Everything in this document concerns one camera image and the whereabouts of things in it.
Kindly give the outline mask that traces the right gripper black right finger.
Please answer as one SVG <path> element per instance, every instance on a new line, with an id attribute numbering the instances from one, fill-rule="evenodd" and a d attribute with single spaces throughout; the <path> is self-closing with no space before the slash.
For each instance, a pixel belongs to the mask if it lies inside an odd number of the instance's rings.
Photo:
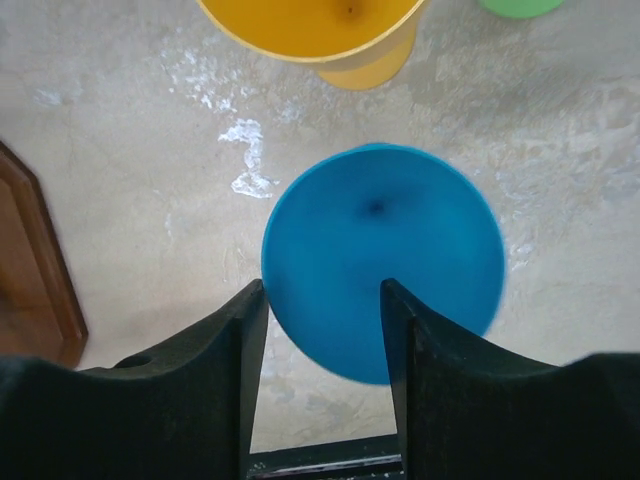
<path id="1" fill-rule="evenodd" d="M 639 357 L 554 366 L 380 287 L 398 443 L 410 479 L 635 479 Z"/>

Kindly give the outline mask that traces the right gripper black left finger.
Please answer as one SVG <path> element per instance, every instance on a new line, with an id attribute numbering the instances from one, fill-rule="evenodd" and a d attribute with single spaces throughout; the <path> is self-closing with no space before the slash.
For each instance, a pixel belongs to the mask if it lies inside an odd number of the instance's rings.
<path id="1" fill-rule="evenodd" d="M 110 368 L 1 360 L 5 479 L 242 479 L 269 306 L 253 280 Z"/>

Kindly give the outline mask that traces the blue plastic wine glass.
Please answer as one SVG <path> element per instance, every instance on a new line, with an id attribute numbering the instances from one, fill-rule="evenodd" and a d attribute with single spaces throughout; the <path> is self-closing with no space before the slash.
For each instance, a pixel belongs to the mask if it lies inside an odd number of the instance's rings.
<path id="1" fill-rule="evenodd" d="M 462 173 L 416 148 L 377 143 L 328 158 L 288 187 L 267 222 L 261 273 L 299 350 L 336 375 L 385 385 L 383 281 L 482 335 L 499 309 L 506 259 L 494 213 Z"/>

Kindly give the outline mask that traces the yellow plastic wine glass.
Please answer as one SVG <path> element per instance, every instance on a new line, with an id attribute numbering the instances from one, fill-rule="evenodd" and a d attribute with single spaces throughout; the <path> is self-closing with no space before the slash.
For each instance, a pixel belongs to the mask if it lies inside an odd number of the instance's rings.
<path id="1" fill-rule="evenodd" d="M 236 42 L 306 66 L 327 83 L 362 91 L 408 60 L 427 1 L 208 0 L 211 21 Z"/>

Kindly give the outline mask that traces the green plastic wine glass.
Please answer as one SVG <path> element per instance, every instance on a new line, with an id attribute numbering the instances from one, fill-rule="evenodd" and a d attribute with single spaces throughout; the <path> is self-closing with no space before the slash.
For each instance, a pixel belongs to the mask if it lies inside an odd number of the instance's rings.
<path id="1" fill-rule="evenodd" d="M 532 19 L 560 7 L 564 0 L 479 0 L 487 11 L 508 19 Z"/>

